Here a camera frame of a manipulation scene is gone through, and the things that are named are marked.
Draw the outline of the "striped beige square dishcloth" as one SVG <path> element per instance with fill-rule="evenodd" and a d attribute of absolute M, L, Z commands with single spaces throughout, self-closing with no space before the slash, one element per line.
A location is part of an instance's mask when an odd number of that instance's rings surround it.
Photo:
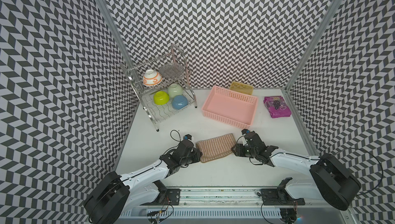
<path fill-rule="evenodd" d="M 236 140 L 232 133 L 196 143 L 196 147 L 202 153 L 200 158 L 201 163 L 221 159 L 232 154 L 231 149 L 235 145 Z"/>

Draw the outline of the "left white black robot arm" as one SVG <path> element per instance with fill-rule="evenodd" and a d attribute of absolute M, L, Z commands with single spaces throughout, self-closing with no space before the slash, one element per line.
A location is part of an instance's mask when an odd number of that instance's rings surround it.
<path fill-rule="evenodd" d="M 203 153 L 189 135 L 160 155 L 154 163 L 119 175 L 108 173 L 84 200 L 90 224 L 113 224 L 121 214 L 142 204 L 154 202 L 166 191 L 161 181 L 180 168 L 201 161 Z"/>

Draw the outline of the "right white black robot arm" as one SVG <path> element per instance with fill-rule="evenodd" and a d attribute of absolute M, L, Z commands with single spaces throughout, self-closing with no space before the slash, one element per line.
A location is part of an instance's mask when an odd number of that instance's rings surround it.
<path fill-rule="evenodd" d="M 297 204 L 300 199 L 324 200 L 330 206 L 345 211 L 361 189 L 361 183 L 332 154 L 308 156 L 291 153 L 277 146 L 266 145 L 259 135 L 242 130 L 246 144 L 236 143 L 231 151 L 237 157 L 257 160 L 258 165 L 281 167 L 304 175 L 297 180 L 285 178 L 274 193 L 261 192 L 269 204 Z"/>

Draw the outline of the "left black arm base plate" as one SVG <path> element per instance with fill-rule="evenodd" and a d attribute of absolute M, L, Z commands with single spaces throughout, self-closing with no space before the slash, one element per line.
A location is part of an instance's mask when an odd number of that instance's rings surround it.
<path fill-rule="evenodd" d="M 143 206 L 172 205 L 178 206 L 180 203 L 181 189 L 167 189 L 160 191 L 159 195 L 153 202 L 143 203 Z"/>

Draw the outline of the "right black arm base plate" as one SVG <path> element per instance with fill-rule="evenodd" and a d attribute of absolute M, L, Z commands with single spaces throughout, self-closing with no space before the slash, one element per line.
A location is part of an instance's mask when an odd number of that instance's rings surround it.
<path fill-rule="evenodd" d="M 304 206 L 303 198 L 294 199 L 285 190 L 260 189 L 259 196 L 265 206 Z"/>

